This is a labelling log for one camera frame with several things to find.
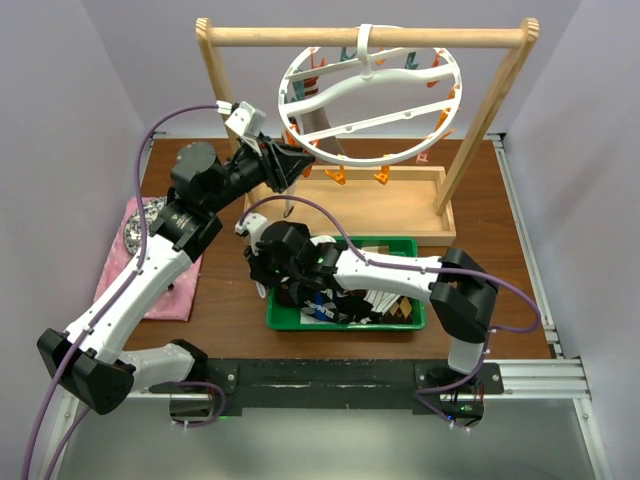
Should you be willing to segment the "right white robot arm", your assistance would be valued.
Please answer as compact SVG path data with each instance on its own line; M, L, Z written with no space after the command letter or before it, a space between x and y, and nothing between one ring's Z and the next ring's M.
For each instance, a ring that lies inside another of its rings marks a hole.
M271 222L252 214L235 225L249 245L250 276L266 288L285 289L306 315L349 324L376 316L368 293L430 304L451 338L445 379L459 393L481 380L498 282L464 251L442 257L403 257L365 251L348 238L312 236L306 225Z

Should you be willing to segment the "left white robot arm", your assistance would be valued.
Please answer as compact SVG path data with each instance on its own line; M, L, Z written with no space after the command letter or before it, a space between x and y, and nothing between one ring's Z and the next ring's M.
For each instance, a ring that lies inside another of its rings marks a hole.
M156 300L186 272L222 228L217 214L261 184L281 193L313 163L302 148L263 136L221 162L207 142L179 153L167 204L145 245L104 294L64 331L46 330L37 348L55 383L99 415L135 390L174 382L185 392L207 380L207 355L176 340L154 349L123 347Z

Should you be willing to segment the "wooden hanger rack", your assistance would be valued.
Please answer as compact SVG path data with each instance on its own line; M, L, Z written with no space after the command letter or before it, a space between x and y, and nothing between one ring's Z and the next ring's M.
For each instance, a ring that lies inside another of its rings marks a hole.
M213 90L220 99L228 100L230 87L219 55L221 48L297 46L302 52L320 46L326 48L327 60L333 61L343 48L356 47L361 26L215 27L209 19L200 18L195 31ZM371 167L350 167L345 183L339 184L327 175L329 164L312 154L316 165L296 185L291 197L295 207L289 217L308 225L317 235L334 235L345 229L358 236L411 236L422 246L448 246L456 237L452 196L533 49L539 23L527 18L516 29L372 27L370 43L374 48L442 47L451 53L455 47L500 48L505 56L449 167L409 166L407 159L392 166L386 184L375 180ZM257 187L245 202L271 220L282 220L286 199L269 200L265 189Z

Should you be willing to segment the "white black banded sock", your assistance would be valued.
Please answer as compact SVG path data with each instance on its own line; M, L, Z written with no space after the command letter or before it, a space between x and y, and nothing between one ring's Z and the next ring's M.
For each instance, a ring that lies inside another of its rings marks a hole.
M265 299L268 295L268 289L260 282L255 281L256 290L261 299Z

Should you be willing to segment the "green plastic bin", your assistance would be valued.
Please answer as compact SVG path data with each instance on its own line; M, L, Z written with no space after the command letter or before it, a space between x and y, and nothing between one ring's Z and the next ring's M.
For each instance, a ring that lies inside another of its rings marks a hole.
M385 253L401 257L416 257L417 243L410 237L400 236L354 236L354 245L367 252ZM266 324L276 331L308 332L308 331L391 331L410 332L422 330L427 324L426 307L415 299L411 299L413 307L413 322L411 324L378 324L371 323L368 318L351 324L340 325L314 320L302 315L297 308L289 308L276 302L275 293L270 292L267 303Z

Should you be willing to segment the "beige tan sock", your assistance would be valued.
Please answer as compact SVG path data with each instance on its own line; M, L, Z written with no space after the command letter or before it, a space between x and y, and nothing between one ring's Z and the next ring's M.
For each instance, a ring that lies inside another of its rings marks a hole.
M284 192L284 195L287 196L287 199L285 200L285 206L283 209L284 218L288 218L294 210L295 205L291 197L294 196L295 193L296 193L296 184L289 186Z

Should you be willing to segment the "white round clip hanger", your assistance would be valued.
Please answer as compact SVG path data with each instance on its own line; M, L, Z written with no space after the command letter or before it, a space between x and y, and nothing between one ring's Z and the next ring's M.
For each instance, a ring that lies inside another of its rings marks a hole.
M424 155L450 133L461 104L461 69L448 49L374 48L372 33L372 25L362 25L356 47L343 48L333 61L324 47L305 48L278 87L285 141L329 164L326 173L339 184L350 167L371 167L375 180L386 184L393 165ZM358 133L421 121L430 130L401 150L356 154L339 144Z

